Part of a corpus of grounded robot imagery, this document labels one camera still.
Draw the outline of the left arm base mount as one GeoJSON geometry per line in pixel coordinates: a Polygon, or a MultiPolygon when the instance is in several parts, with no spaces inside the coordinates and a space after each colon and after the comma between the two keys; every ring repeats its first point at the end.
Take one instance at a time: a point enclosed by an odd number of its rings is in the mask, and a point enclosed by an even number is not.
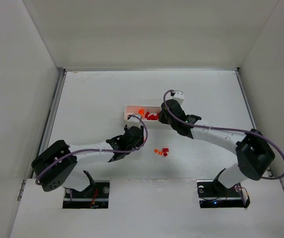
{"type": "Polygon", "coordinates": [[[88,171],[83,171],[87,177],[87,186],[78,191],[65,188],[63,209],[108,209],[109,181],[95,181],[88,171]]]}

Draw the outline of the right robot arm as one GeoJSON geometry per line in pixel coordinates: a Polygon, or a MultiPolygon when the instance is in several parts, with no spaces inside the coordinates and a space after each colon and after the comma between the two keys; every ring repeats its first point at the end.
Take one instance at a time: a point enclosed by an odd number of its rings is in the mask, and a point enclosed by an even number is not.
{"type": "Polygon", "coordinates": [[[237,162],[223,169],[214,183],[221,188],[231,188],[247,179],[260,180],[275,154],[257,130],[244,133],[213,129],[214,125],[199,116],[187,115],[180,104],[170,99],[161,104],[159,122],[168,124],[179,135],[209,142],[233,153],[237,162]]]}

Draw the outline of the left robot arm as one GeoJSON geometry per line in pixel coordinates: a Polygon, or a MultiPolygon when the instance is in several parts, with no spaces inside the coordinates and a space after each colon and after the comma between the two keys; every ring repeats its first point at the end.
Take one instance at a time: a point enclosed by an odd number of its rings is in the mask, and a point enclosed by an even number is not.
{"type": "Polygon", "coordinates": [[[89,171],[85,165],[121,160],[139,150],[143,143],[143,126],[132,126],[123,135],[91,145],[67,145],[64,140],[58,140],[32,162],[35,183],[44,192],[60,186],[81,192],[89,187],[89,171]]]}

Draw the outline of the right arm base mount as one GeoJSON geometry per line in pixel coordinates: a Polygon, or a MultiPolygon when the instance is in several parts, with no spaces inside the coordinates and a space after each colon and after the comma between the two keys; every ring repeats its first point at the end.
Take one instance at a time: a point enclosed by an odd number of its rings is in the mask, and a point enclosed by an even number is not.
{"type": "Polygon", "coordinates": [[[223,169],[213,180],[197,180],[197,193],[200,208],[248,208],[251,200],[247,189],[241,183],[226,188],[217,179],[223,169]]]}

